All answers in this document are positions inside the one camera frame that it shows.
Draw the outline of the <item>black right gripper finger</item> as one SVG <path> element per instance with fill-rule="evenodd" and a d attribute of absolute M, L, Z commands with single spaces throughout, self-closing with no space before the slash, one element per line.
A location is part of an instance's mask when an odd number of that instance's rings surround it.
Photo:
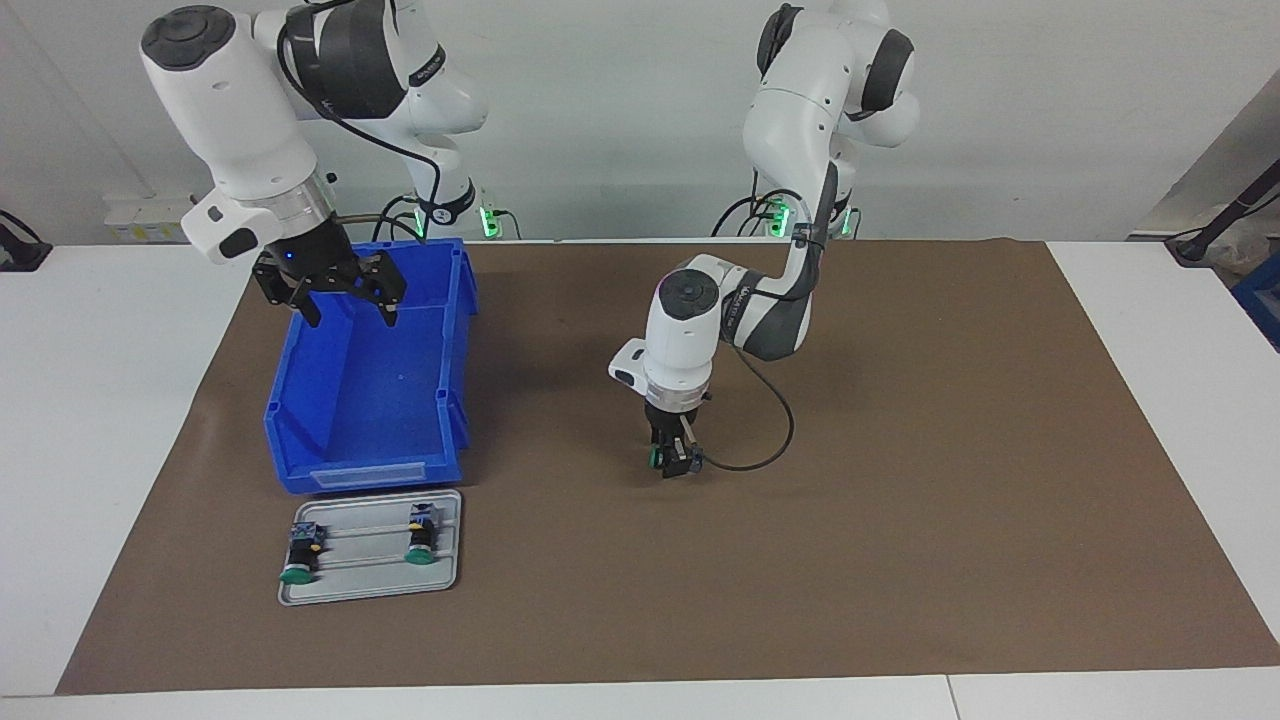
<path fill-rule="evenodd" d="M 297 311 L 308 327 L 319 327 L 323 315 L 310 297 L 310 279 L 289 284 L 275 263 L 255 263 L 253 278 L 271 305 L 285 305 Z"/>
<path fill-rule="evenodd" d="M 406 293 L 406 279 L 387 250 L 357 258 L 349 293 L 376 306 L 384 324 L 396 327 L 398 306 Z"/>

